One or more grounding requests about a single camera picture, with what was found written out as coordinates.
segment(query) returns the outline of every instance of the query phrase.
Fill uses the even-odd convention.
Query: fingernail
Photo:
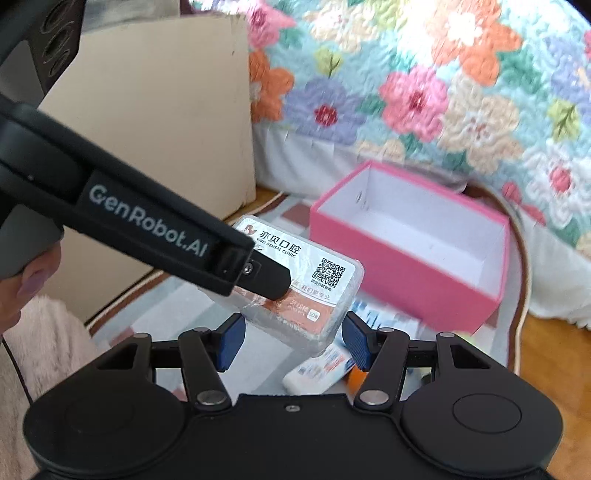
[[[48,278],[49,275],[44,270],[34,273],[22,283],[21,288],[18,290],[18,296],[31,297],[36,295],[43,288]]]

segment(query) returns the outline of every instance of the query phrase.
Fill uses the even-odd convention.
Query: cardboard box
[[[400,168],[347,176],[313,205],[310,239],[359,260],[365,292],[434,330],[473,333],[503,298],[508,218]]]
[[[146,175],[224,218],[255,198],[244,17],[199,15],[83,35],[40,107]],[[72,230],[43,293],[81,320],[151,267]]]

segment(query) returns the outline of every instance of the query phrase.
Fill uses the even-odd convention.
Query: human hand
[[[60,261],[61,246],[57,243],[31,261],[21,274],[0,280],[0,335],[18,323],[21,309],[57,271]]]

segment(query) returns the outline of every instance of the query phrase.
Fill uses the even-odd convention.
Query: purple flower pattern
[[[550,80],[553,92],[575,104],[583,122],[591,125],[591,65],[583,46],[562,37],[545,41],[557,63]]]
[[[315,78],[285,96],[284,118],[296,131],[311,137],[353,145],[366,116],[357,112],[362,98],[349,95],[330,78]]]

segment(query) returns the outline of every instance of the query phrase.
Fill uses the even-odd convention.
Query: qr code
[[[312,278],[335,288],[340,278],[343,276],[343,273],[345,273],[344,267],[323,258],[322,262],[318,265],[316,271],[312,275]]]

